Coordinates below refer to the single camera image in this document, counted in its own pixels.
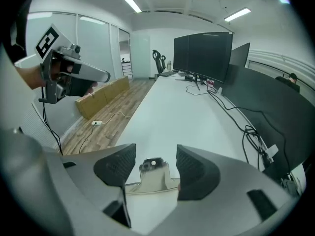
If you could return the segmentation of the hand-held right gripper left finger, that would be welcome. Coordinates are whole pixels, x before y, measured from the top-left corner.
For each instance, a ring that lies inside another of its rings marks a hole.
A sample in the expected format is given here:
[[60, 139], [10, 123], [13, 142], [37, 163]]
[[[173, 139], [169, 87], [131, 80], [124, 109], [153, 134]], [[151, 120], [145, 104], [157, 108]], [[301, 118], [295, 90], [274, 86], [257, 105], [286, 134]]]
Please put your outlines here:
[[131, 228], [125, 182], [136, 158], [136, 145], [126, 144], [88, 153], [61, 156], [45, 151], [53, 183], [71, 207], [87, 202], [92, 208]]

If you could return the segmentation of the person's left hand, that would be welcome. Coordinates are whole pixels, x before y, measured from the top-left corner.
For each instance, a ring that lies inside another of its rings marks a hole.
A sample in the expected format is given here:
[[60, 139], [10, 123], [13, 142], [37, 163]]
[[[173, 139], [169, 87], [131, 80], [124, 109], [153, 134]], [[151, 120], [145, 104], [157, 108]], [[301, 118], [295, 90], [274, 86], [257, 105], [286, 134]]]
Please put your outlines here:
[[92, 92], [95, 82], [89, 77], [89, 66], [68, 60], [61, 61], [58, 89], [61, 96], [84, 96]]

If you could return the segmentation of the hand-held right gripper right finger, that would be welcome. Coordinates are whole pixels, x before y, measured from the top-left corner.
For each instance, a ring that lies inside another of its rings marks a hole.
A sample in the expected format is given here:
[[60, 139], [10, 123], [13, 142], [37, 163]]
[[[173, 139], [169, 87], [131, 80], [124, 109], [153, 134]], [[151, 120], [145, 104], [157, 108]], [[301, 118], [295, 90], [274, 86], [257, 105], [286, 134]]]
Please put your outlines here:
[[177, 215], [188, 235], [264, 235], [297, 199], [254, 166], [193, 147], [177, 146]]

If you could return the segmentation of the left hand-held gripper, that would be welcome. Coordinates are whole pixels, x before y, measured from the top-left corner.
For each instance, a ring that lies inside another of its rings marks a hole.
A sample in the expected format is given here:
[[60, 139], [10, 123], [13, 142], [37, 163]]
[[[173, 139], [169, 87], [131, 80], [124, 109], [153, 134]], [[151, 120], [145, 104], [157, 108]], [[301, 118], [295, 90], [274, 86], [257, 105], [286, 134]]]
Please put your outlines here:
[[81, 47], [51, 24], [35, 47], [45, 82], [40, 102], [56, 104], [70, 94], [71, 77], [93, 82], [108, 82], [109, 72], [80, 61]]

